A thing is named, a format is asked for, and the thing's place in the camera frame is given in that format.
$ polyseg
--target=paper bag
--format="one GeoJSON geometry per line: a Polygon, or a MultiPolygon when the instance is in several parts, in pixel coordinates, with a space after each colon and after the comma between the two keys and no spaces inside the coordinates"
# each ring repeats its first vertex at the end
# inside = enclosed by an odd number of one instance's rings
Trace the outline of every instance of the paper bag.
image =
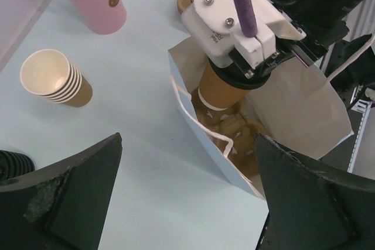
{"type": "MultiPolygon", "coordinates": [[[[213,135],[196,120],[189,93],[199,84],[205,58],[192,37],[169,50],[171,82],[178,108],[229,182],[263,198],[260,176],[247,179],[242,175],[226,157],[228,150],[221,153],[207,134],[215,138],[221,135],[213,135]]],[[[319,159],[352,134],[340,97],[330,84],[321,87],[325,80],[316,66],[306,68],[298,59],[290,59],[272,72],[264,86],[246,96],[247,115],[259,120],[279,143],[319,159]]],[[[230,150],[233,142],[227,141],[230,150]]]]}

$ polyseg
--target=paper cup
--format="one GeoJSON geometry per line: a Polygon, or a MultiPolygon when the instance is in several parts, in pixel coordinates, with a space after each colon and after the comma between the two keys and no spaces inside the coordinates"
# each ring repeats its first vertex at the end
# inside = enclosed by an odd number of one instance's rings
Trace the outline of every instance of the paper cup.
{"type": "Polygon", "coordinates": [[[244,99],[235,103],[232,107],[228,107],[224,111],[214,111],[202,103],[198,95],[198,89],[195,89],[192,92],[192,104],[194,106],[198,121],[212,131],[214,131],[215,127],[218,126],[226,118],[237,114],[245,114],[244,99]]]}
{"type": "Polygon", "coordinates": [[[76,69],[74,66],[72,71],[72,78],[73,79],[71,84],[68,87],[66,87],[65,90],[61,90],[53,97],[46,97],[45,99],[48,101],[60,101],[65,99],[66,97],[70,97],[72,93],[74,93],[78,89],[80,83],[80,73],[78,69],[76,69]]]}
{"type": "Polygon", "coordinates": [[[7,180],[35,170],[32,160],[21,153],[0,150],[0,179],[7,180]]]}
{"type": "Polygon", "coordinates": [[[71,0],[87,26],[100,35],[118,31],[127,19],[121,0],[71,0]]]}
{"type": "Polygon", "coordinates": [[[93,96],[93,89],[80,70],[57,50],[32,54],[23,63],[20,78],[30,93],[55,104],[82,107],[93,96]]]}
{"type": "Polygon", "coordinates": [[[221,69],[210,59],[200,79],[198,95],[202,103],[214,111],[224,111],[231,107],[251,90],[263,86],[270,75],[266,77],[245,78],[235,64],[221,69]]]}
{"type": "Polygon", "coordinates": [[[67,93],[66,95],[64,95],[64,96],[62,96],[62,97],[60,97],[58,99],[54,99],[51,102],[55,102],[57,104],[61,104],[61,103],[65,102],[65,101],[70,100],[71,98],[73,98],[78,93],[78,91],[80,91],[81,86],[82,86],[82,75],[79,72],[79,70],[77,70],[77,81],[76,81],[76,83],[74,85],[74,88],[72,88],[71,91],[69,93],[67,93]]]}
{"type": "Polygon", "coordinates": [[[79,90],[71,98],[61,103],[75,108],[83,107],[90,102],[93,96],[93,89],[90,83],[82,76],[82,84],[79,90]]]}
{"type": "Polygon", "coordinates": [[[55,98],[61,96],[62,94],[67,93],[68,91],[70,91],[70,89],[74,86],[74,83],[76,83],[76,77],[77,77],[76,71],[77,71],[76,67],[74,67],[73,65],[71,65],[71,70],[70,70],[68,82],[65,84],[65,86],[63,88],[61,88],[56,93],[53,93],[53,94],[50,94],[50,95],[41,95],[41,97],[45,98],[47,100],[55,99],[55,98]]]}
{"type": "Polygon", "coordinates": [[[69,82],[71,64],[57,50],[44,49],[30,55],[21,67],[22,86],[34,95],[58,93],[69,82]]]}

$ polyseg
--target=bag handle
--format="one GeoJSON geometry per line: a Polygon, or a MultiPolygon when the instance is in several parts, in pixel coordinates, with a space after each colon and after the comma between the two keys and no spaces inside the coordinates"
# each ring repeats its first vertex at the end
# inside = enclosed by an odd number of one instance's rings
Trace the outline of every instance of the bag handle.
{"type": "Polygon", "coordinates": [[[328,85],[336,76],[338,76],[344,69],[349,67],[352,63],[355,62],[373,43],[375,42],[375,33],[372,34],[369,41],[367,41],[357,52],[349,57],[349,59],[343,63],[340,67],[338,67],[333,73],[331,73],[324,84],[328,85]]]}
{"type": "Polygon", "coordinates": [[[170,79],[171,79],[171,83],[172,83],[172,87],[173,87],[173,90],[175,92],[175,95],[176,95],[176,98],[178,100],[178,103],[179,105],[181,106],[181,109],[183,110],[183,112],[196,124],[198,125],[203,131],[205,131],[207,134],[209,134],[210,136],[216,138],[216,139],[219,139],[219,140],[222,140],[222,141],[225,141],[227,142],[228,144],[226,145],[225,147],[225,150],[223,152],[223,155],[225,158],[228,158],[228,155],[229,153],[231,152],[232,148],[233,148],[233,140],[228,138],[227,136],[224,136],[222,134],[219,134],[219,133],[216,133],[216,132],[213,132],[211,131],[210,129],[206,128],[202,123],[200,123],[198,120],[196,120],[194,117],[192,117],[190,115],[190,113],[186,110],[186,108],[183,106],[183,103],[181,101],[181,97],[180,97],[180,92],[182,94],[184,94],[185,96],[187,96],[190,100],[192,99],[192,96],[185,90],[183,89],[180,85],[178,85],[176,83],[176,80],[174,78],[174,76],[171,74],[170,76],[170,79]]]}

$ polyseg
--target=cup rim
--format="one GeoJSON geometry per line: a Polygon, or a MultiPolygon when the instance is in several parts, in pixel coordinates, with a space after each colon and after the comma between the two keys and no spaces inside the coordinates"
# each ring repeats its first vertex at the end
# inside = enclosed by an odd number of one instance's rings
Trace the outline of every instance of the cup rim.
{"type": "Polygon", "coordinates": [[[65,98],[64,100],[60,100],[60,101],[50,101],[50,102],[53,102],[55,104],[62,104],[63,102],[68,102],[70,101],[71,99],[73,99],[77,94],[78,92],[81,90],[81,87],[82,87],[82,81],[83,81],[83,78],[82,78],[82,74],[81,72],[79,72],[79,85],[76,89],[76,91],[74,93],[72,93],[71,96],[68,96],[67,98],[65,98]]]}
{"type": "Polygon", "coordinates": [[[36,52],[32,53],[29,57],[26,58],[26,60],[23,62],[22,66],[21,66],[21,69],[20,69],[20,71],[19,71],[19,79],[20,79],[20,81],[21,81],[22,86],[24,87],[24,89],[25,89],[26,91],[28,91],[28,92],[30,92],[30,93],[32,93],[32,94],[34,94],[34,95],[38,95],[38,96],[42,96],[42,97],[43,97],[43,96],[46,96],[46,95],[52,95],[52,94],[55,94],[56,92],[60,91],[60,90],[66,85],[66,83],[67,83],[67,81],[68,81],[68,78],[69,78],[69,74],[70,74],[70,72],[71,72],[71,63],[69,62],[69,59],[68,59],[68,58],[67,58],[62,52],[60,52],[60,51],[58,51],[58,50],[56,50],[56,49],[42,49],[42,50],[39,50],[39,51],[36,51],[36,52]],[[54,52],[56,52],[56,53],[58,53],[58,54],[60,54],[60,55],[62,55],[62,56],[64,57],[64,59],[65,59],[67,65],[68,65],[68,75],[65,77],[63,83],[61,83],[61,85],[60,85],[57,89],[54,89],[53,91],[51,91],[51,92],[49,92],[49,93],[37,93],[37,92],[33,92],[33,91],[31,91],[30,89],[28,89],[28,88],[25,86],[25,84],[23,83],[23,80],[22,80],[22,71],[23,71],[23,68],[24,68],[26,62],[27,62],[31,57],[33,57],[33,56],[35,56],[35,55],[37,55],[37,54],[39,54],[39,53],[41,53],[41,52],[45,52],[45,51],[54,51],[54,52]]]}
{"type": "Polygon", "coordinates": [[[70,83],[67,84],[67,87],[62,89],[60,93],[57,93],[57,95],[53,95],[52,97],[42,97],[48,101],[54,101],[59,100],[63,97],[66,97],[66,95],[69,95],[72,90],[75,89],[77,86],[77,83],[79,82],[79,75],[78,75],[78,69],[74,66],[72,66],[73,74],[72,74],[72,80],[70,83]]]}
{"type": "Polygon", "coordinates": [[[75,69],[76,67],[74,67],[72,64],[71,64],[71,68],[70,68],[70,72],[69,72],[69,75],[68,75],[68,80],[67,82],[65,83],[65,85],[63,86],[63,88],[61,88],[59,91],[56,91],[55,93],[52,93],[52,94],[49,94],[49,95],[38,95],[42,98],[46,98],[46,99],[49,99],[49,98],[54,98],[54,97],[57,97],[59,95],[61,95],[63,92],[65,92],[70,86],[71,84],[73,83],[74,81],[74,72],[75,72],[75,69]]]}

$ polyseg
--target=table surface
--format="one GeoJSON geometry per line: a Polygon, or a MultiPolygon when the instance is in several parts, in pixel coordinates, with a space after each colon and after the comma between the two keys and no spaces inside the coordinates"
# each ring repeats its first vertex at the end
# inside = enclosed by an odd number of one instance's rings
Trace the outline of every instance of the table surface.
{"type": "Polygon", "coordinates": [[[167,50],[189,35],[176,0],[123,0],[124,27],[91,32],[68,0],[53,0],[0,73],[0,148],[40,169],[107,136],[122,136],[122,160],[100,249],[254,249],[265,201],[232,186],[176,107],[167,50]],[[63,52],[93,86],[83,108],[24,90],[23,61],[63,52]]]}

